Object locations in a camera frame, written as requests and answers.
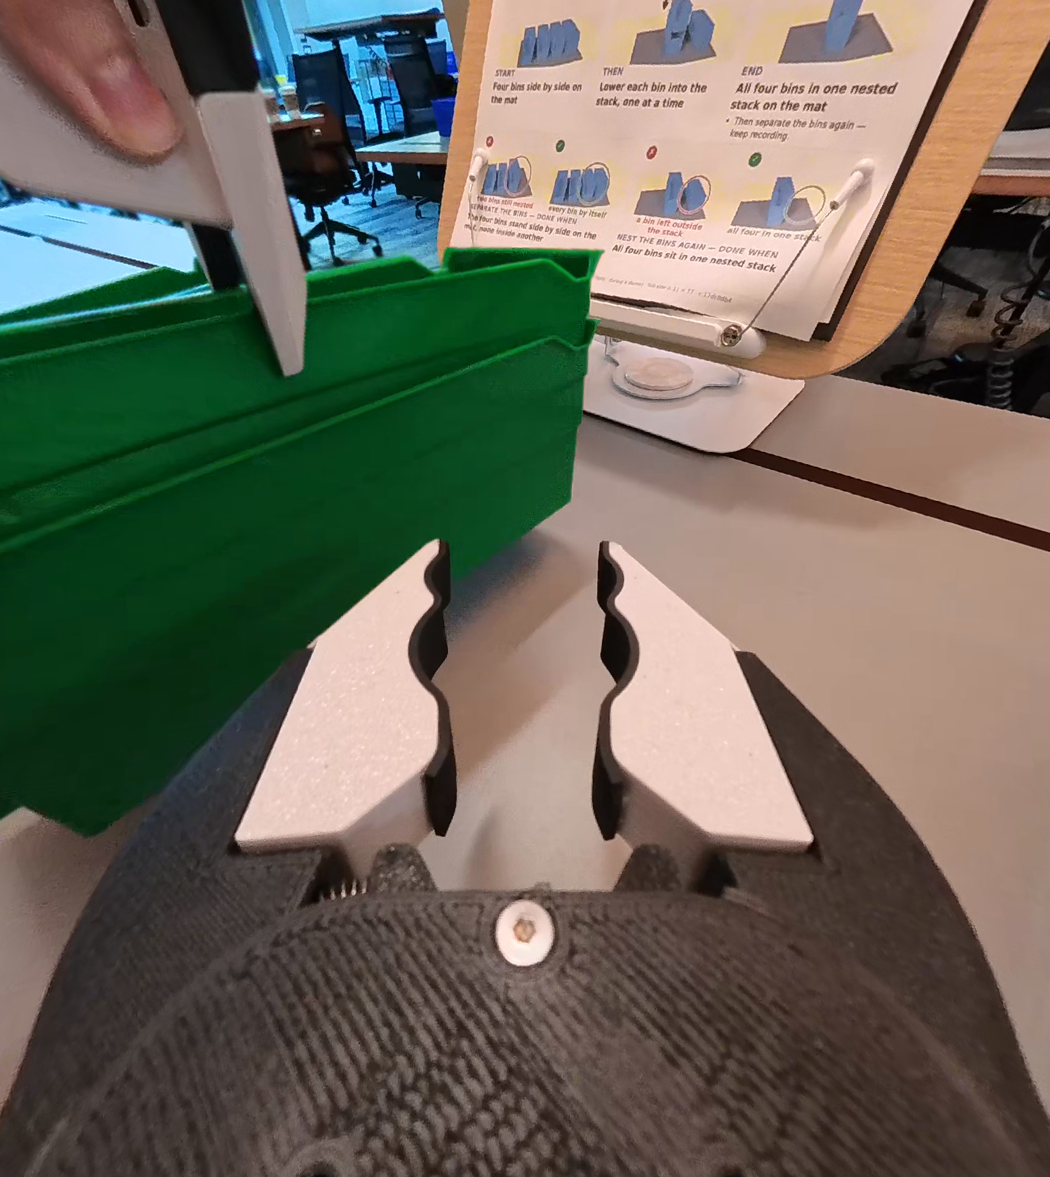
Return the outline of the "background office table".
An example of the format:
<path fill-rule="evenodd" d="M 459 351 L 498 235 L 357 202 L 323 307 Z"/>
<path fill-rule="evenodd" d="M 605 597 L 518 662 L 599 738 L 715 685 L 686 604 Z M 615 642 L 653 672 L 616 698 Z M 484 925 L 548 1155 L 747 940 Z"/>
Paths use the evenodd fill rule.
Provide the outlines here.
<path fill-rule="evenodd" d="M 369 160 L 369 164 L 445 168 L 447 137 L 432 129 L 432 134 L 412 134 L 412 137 L 369 142 L 369 147 L 354 150 L 354 159 Z"/>

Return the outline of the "black office chair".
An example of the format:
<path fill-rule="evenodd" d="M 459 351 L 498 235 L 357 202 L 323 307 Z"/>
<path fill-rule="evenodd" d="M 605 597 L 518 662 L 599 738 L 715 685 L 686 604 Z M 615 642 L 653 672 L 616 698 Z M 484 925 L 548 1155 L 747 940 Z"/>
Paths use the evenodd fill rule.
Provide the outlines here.
<path fill-rule="evenodd" d="M 407 137 L 435 134 L 432 97 L 442 97 L 442 83 L 435 83 L 424 40 L 422 34 L 390 34 L 386 62 L 396 83 Z M 428 160 L 409 160 L 409 164 L 392 160 L 392 181 L 396 181 L 396 192 L 412 202 L 412 213 L 422 221 L 422 209 L 428 202 L 445 197 L 445 155 L 432 155 Z"/>
<path fill-rule="evenodd" d="M 342 268 L 337 235 L 354 235 L 375 257 L 386 257 L 375 232 L 342 226 L 328 213 L 336 202 L 350 197 L 369 197 L 369 204 L 376 204 L 375 168 L 357 160 L 350 134 L 350 120 L 361 120 L 361 108 L 346 79 L 342 53 L 329 49 L 315 57 L 294 57 L 294 95 L 298 114 L 311 114 L 311 122 L 298 126 L 298 142 L 285 160 L 285 189 L 311 221 L 311 232 L 298 232 L 303 268 L 311 272 L 315 235 L 328 235 L 336 268 Z"/>

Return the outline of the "person's left hand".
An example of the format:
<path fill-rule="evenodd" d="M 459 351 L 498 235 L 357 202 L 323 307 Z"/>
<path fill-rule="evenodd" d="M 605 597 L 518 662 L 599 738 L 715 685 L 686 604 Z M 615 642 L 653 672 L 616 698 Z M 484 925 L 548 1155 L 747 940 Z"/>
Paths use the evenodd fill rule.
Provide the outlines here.
<path fill-rule="evenodd" d="M 3 57 L 96 142 L 169 159 L 186 129 L 108 0 L 0 0 Z"/>

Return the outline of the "instruction sheet on wooden stand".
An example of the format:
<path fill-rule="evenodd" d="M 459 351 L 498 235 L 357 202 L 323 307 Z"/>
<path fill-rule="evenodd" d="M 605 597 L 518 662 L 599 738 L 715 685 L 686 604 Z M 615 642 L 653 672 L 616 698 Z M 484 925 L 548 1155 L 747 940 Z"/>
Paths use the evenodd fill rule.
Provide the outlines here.
<path fill-rule="evenodd" d="M 459 150 L 472 150 L 475 95 L 472 59 L 488 45 L 488 8 L 470 5 L 466 53 L 459 53 L 459 92 L 452 137 Z M 860 272 L 835 327 L 818 340 L 799 344 L 766 333 L 763 357 L 740 364 L 724 356 L 687 351 L 692 357 L 747 368 L 780 378 L 813 378 L 835 375 L 864 357 L 914 307 L 935 252 L 947 239 L 972 185 L 1016 112 L 1040 57 L 1050 40 L 1050 5 L 981 5 L 972 30 L 951 57 L 945 92 L 930 120 L 924 137 L 918 142 L 914 164 L 881 209 Z M 445 173 L 445 209 L 442 209 L 442 252 L 452 248 L 452 229 L 459 213 L 459 168 L 452 164 L 447 137 L 447 173 Z"/>

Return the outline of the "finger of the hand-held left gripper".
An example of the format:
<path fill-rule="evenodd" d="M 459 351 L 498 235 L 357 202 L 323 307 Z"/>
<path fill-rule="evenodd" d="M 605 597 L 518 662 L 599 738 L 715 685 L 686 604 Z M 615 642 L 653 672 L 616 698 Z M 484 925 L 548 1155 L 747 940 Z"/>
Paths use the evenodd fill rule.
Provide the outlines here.
<path fill-rule="evenodd" d="M 165 83 L 169 108 L 186 126 L 182 173 L 192 185 L 192 209 L 182 218 L 227 232 L 277 364 L 293 378 L 303 372 L 306 345 L 306 272 L 247 11 L 236 0 L 161 0 L 155 11 L 169 40 L 169 76 L 177 76 L 177 83 Z"/>
<path fill-rule="evenodd" d="M 231 229 L 210 129 L 231 95 L 190 95 L 165 28 L 130 28 L 150 79 L 177 112 L 182 147 L 141 164 L 82 134 L 0 49 L 0 176 L 44 197 Z"/>

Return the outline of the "printed instruction sheet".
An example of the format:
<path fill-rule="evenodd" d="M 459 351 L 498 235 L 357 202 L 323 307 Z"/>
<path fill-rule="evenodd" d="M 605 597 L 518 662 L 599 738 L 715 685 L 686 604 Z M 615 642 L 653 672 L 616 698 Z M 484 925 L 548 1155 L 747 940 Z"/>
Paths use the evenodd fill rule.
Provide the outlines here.
<path fill-rule="evenodd" d="M 599 248 L 594 297 L 747 320 L 822 192 L 873 181 L 812 239 L 755 332 L 812 344 L 860 257 L 981 5 L 506 0 L 488 8 L 452 248 Z"/>

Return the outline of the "white stand ledge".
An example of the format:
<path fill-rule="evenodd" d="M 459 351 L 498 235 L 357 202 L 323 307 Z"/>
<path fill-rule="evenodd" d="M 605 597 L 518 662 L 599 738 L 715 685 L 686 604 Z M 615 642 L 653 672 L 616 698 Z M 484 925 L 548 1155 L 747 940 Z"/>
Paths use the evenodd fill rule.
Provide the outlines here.
<path fill-rule="evenodd" d="M 653 307 L 653 302 L 623 302 L 594 297 L 591 320 L 599 320 L 599 333 L 627 340 L 640 345 L 667 345 L 667 351 L 703 351 L 724 357 L 763 357 L 766 333 L 732 320 Z"/>

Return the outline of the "white stand base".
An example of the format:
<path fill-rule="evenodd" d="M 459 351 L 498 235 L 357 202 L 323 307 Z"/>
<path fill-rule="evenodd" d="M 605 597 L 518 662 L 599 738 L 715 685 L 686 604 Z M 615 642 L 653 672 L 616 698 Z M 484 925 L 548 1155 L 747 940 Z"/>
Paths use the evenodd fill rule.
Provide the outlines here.
<path fill-rule="evenodd" d="M 599 333 L 581 412 L 724 457 L 751 448 L 799 395 L 791 378 Z"/>

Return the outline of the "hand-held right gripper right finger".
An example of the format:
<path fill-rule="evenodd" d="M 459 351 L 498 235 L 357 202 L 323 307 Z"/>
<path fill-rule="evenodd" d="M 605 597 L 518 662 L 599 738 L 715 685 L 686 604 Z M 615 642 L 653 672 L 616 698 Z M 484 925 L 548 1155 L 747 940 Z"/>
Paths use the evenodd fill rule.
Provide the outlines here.
<path fill-rule="evenodd" d="M 601 667 L 594 823 L 605 843 L 708 860 L 812 856 L 813 832 L 740 651 L 623 545 L 599 549 Z"/>

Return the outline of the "wood-edged work table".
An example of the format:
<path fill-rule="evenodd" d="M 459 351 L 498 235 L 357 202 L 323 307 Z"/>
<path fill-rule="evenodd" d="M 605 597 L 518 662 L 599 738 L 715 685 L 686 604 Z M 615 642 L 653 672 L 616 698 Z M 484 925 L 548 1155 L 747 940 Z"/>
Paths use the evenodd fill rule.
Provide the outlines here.
<path fill-rule="evenodd" d="M 1050 159 L 991 159 L 976 185 L 976 197 L 1050 197 Z"/>

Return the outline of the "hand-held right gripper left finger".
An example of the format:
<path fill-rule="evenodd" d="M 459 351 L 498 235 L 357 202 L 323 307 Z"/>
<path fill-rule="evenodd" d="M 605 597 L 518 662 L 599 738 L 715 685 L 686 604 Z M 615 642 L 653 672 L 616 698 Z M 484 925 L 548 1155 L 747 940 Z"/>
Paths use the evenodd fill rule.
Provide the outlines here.
<path fill-rule="evenodd" d="M 447 659 L 447 545 L 428 538 L 311 647 L 236 850 L 382 850 L 447 833 L 455 749 L 435 668 Z"/>

